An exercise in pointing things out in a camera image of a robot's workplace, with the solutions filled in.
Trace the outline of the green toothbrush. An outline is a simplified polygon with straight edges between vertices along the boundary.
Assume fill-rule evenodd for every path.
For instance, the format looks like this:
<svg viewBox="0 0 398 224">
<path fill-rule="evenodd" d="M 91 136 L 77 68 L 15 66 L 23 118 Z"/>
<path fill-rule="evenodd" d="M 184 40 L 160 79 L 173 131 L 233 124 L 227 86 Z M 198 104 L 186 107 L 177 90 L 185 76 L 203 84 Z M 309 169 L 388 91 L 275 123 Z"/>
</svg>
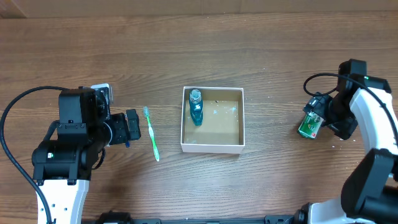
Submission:
<svg viewBox="0 0 398 224">
<path fill-rule="evenodd" d="M 157 162 L 159 162 L 160 161 L 159 150 L 158 150 L 157 145 L 156 145 L 154 130 L 153 130 L 151 122 L 150 122 L 150 111 L 149 111 L 149 108 L 147 106 L 143 107 L 143 113 L 144 113 L 144 116 L 145 116 L 145 118 L 147 120 L 148 132 L 149 132 L 149 136 L 150 136 L 151 141 L 152 141 L 154 157 L 155 157 L 155 160 Z"/>
</svg>

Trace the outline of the green soap packet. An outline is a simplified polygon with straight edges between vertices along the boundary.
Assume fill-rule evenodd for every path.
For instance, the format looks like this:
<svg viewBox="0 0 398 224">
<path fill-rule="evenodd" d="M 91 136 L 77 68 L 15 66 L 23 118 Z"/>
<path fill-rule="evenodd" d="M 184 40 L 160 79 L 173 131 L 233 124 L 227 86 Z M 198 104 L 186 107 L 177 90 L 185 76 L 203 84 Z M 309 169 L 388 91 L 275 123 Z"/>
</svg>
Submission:
<svg viewBox="0 0 398 224">
<path fill-rule="evenodd" d="M 315 139 L 324 119 L 314 112 L 305 115 L 298 128 L 298 133 L 309 139 Z"/>
</svg>

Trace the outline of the teal mouthwash bottle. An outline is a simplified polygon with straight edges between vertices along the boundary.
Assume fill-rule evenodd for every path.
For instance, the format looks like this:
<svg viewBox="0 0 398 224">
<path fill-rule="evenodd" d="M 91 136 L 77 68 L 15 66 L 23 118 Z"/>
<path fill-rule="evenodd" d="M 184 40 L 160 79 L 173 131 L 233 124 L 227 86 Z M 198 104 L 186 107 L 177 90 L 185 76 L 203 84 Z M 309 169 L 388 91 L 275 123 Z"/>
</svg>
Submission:
<svg viewBox="0 0 398 224">
<path fill-rule="evenodd" d="M 189 94 L 190 116 L 195 126 L 203 122 L 203 100 L 200 90 L 194 89 Z"/>
</svg>

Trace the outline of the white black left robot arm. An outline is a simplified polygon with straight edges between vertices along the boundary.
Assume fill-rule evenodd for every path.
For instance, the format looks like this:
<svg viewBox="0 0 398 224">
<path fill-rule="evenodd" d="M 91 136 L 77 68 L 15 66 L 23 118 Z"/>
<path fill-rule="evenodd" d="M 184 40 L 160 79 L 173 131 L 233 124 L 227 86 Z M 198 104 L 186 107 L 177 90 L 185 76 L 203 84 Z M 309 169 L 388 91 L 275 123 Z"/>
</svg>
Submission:
<svg viewBox="0 0 398 224">
<path fill-rule="evenodd" d="M 105 148 L 141 137 L 135 109 L 112 114 L 108 84 L 61 91 L 59 119 L 32 154 L 33 178 L 44 198 L 38 222 L 81 223 L 91 173 L 104 161 Z"/>
</svg>

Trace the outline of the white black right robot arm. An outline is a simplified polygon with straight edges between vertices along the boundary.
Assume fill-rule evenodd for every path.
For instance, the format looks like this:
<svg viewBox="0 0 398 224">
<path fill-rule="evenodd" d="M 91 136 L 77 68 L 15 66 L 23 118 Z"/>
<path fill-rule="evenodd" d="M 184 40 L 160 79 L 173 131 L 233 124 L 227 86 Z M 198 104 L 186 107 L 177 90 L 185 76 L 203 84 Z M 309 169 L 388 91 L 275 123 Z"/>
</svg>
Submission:
<svg viewBox="0 0 398 224">
<path fill-rule="evenodd" d="M 397 117 L 386 79 L 367 74 L 367 63 L 350 59 L 340 64 L 331 92 L 316 92 L 304 106 L 298 133 L 316 138 L 328 127 L 342 140 L 359 129 L 364 158 L 343 184 L 338 198 L 308 203 L 289 223 L 397 223 Z"/>
</svg>

